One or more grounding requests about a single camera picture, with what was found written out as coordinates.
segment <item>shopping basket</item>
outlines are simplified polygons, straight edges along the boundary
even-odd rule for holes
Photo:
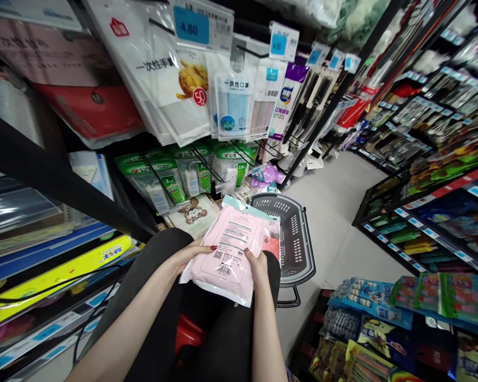
[[[278,301],[278,308],[294,308],[301,304],[297,286],[315,275],[306,207],[280,194],[253,195],[249,204],[270,216],[280,217],[280,288],[293,288],[295,299]]]

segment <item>black pants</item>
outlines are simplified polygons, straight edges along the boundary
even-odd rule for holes
[[[189,234],[177,228],[162,231],[149,240],[126,274],[117,294],[111,298],[82,354],[108,330],[154,271],[172,254],[192,241]],[[280,265],[272,253],[266,255],[272,299],[276,305]],[[176,281],[125,380],[251,380],[253,303],[251,308],[234,305],[232,301],[206,292],[192,282],[179,284]],[[179,313],[185,314],[204,329],[208,336],[204,344],[197,349],[190,364],[185,365],[183,371],[175,372],[175,339]]]

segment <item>forearm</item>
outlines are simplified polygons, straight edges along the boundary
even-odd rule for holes
[[[177,274],[177,269],[169,262],[163,263],[118,319],[71,371],[66,382],[122,382]]]
[[[269,284],[258,288],[255,292],[252,380],[253,382],[287,381]]]

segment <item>white tiled floor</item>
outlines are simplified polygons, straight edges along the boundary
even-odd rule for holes
[[[394,282],[408,272],[351,226],[365,191],[386,175],[356,155],[345,152],[332,164],[298,180],[284,192],[306,207],[316,274],[298,287],[301,306],[278,309],[276,318],[284,356],[322,288],[334,289],[343,279],[359,276]],[[293,298],[281,290],[279,299]],[[62,382],[71,369],[72,349],[62,353],[28,381]]]

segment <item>hand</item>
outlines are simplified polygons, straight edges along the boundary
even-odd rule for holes
[[[263,288],[270,290],[271,286],[269,285],[269,275],[267,274],[266,254],[261,251],[259,258],[256,258],[248,248],[244,250],[244,254],[251,264],[251,272],[253,273],[253,287],[255,292],[258,292]]]
[[[190,260],[200,253],[208,254],[218,248],[217,246],[201,246],[200,243],[202,239],[197,239],[193,243],[189,244],[187,247],[184,247],[178,250],[176,253],[171,255],[167,260],[171,266],[174,267],[176,275],[180,275],[186,265]]]

